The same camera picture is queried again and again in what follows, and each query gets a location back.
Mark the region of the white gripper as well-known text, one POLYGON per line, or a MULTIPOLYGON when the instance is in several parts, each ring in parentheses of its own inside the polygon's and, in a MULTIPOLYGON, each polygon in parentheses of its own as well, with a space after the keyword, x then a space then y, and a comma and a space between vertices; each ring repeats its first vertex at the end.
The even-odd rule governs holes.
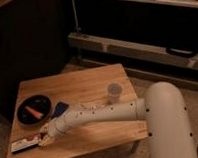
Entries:
POLYGON ((47 134, 40 141, 39 146, 44 146, 51 144, 53 142, 53 138, 57 138, 65 133, 63 127, 59 125, 59 121, 57 118, 54 118, 48 123, 47 134))

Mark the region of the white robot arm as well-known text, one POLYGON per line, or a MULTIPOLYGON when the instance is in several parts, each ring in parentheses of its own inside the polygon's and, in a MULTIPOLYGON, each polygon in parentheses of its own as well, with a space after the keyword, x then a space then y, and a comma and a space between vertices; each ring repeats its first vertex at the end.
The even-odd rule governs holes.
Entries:
POLYGON ((136 120, 146 121, 150 158, 198 158, 185 99, 176 86, 163 81, 149 87, 143 98, 96 109, 81 104, 66 109, 43 126, 39 145, 51 144, 82 124, 136 120))

